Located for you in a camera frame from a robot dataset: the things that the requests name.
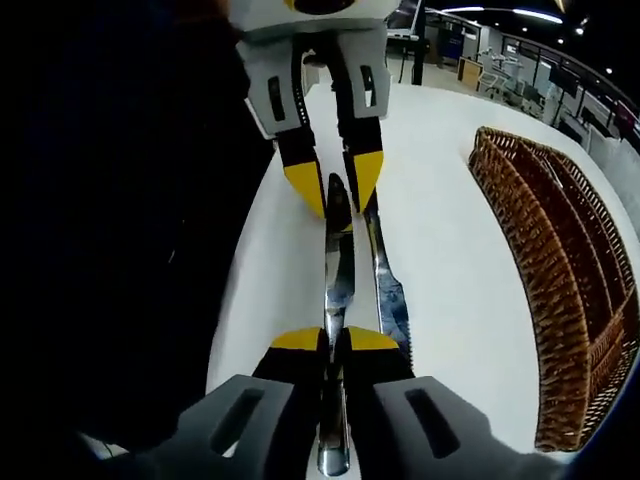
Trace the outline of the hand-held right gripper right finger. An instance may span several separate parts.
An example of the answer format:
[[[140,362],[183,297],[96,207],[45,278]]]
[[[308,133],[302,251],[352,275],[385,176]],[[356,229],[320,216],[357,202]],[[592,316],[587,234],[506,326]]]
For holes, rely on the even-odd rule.
[[[509,448],[471,403],[432,376],[415,376],[389,337],[348,327],[342,353],[362,478],[561,478],[560,463]]]

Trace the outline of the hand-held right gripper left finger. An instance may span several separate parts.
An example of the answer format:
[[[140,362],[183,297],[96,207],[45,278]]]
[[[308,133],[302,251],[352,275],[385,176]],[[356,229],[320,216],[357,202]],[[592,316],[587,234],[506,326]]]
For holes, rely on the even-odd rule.
[[[153,478],[305,478],[327,359],[320,327],[275,338],[252,375],[192,405],[174,435],[145,454]]]

